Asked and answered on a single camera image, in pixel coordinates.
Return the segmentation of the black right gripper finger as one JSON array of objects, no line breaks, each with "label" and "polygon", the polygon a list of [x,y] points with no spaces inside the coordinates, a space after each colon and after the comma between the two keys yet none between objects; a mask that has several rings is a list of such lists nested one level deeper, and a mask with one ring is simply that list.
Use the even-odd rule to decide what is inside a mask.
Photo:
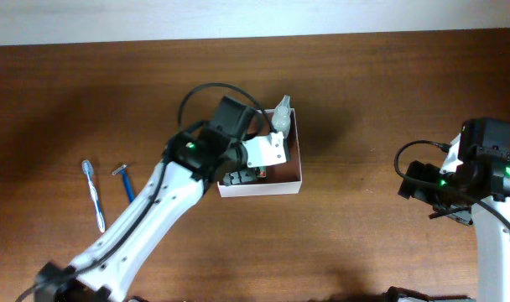
[{"label": "black right gripper finger", "polygon": [[468,220],[469,219],[469,208],[468,207],[451,207],[448,209],[437,209],[434,213],[429,214],[429,219],[436,219],[443,216],[448,216],[453,220]]},{"label": "black right gripper finger", "polygon": [[[405,175],[408,177],[411,177],[411,178],[415,178],[418,171],[419,171],[419,162],[413,161],[412,163],[409,164]],[[416,186],[413,183],[411,183],[407,180],[403,180],[399,189],[398,189],[398,195],[405,199],[409,199],[412,196],[412,194],[415,192],[415,190],[416,190]]]}]

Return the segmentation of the clear spray bottle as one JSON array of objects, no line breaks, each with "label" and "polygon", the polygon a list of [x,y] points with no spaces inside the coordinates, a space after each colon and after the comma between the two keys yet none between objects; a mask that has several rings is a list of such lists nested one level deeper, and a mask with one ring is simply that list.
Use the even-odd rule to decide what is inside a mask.
[{"label": "clear spray bottle", "polygon": [[277,132],[281,132],[284,138],[288,137],[291,127],[291,107],[289,95],[284,95],[282,101],[275,107],[271,122],[273,128]]}]

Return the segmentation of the blue disposable razor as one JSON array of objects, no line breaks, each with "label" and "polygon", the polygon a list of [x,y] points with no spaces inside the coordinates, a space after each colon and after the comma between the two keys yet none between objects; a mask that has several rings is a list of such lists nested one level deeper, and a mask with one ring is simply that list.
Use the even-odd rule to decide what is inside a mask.
[{"label": "blue disposable razor", "polygon": [[112,171],[112,175],[121,175],[124,190],[127,195],[128,203],[131,204],[135,199],[135,194],[131,185],[131,181],[128,177],[127,164],[121,164],[119,167]]}]

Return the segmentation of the green soap packet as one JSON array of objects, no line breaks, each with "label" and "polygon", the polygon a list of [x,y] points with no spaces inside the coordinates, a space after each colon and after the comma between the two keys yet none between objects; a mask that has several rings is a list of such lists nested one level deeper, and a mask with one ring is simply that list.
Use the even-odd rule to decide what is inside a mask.
[{"label": "green soap packet", "polygon": [[258,178],[266,178],[267,177],[267,172],[266,172],[265,167],[257,167],[256,173],[257,173]]}]

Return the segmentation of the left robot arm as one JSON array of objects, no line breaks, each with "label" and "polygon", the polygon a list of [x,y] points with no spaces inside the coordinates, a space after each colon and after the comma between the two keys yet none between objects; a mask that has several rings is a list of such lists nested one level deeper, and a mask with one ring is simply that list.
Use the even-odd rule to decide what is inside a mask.
[{"label": "left robot arm", "polygon": [[35,301],[124,301],[168,230],[209,187],[247,164],[257,110],[225,96],[211,120],[179,130],[132,204],[65,268],[47,263],[29,290]]}]

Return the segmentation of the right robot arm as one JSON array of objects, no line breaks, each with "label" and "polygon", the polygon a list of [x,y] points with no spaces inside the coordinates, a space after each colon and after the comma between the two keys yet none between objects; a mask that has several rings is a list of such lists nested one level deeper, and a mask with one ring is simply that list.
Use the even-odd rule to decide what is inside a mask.
[{"label": "right robot arm", "polygon": [[480,117],[462,123],[440,167],[413,161],[396,169],[398,193],[430,205],[430,218],[448,217],[474,227],[478,300],[510,301],[510,125]]}]

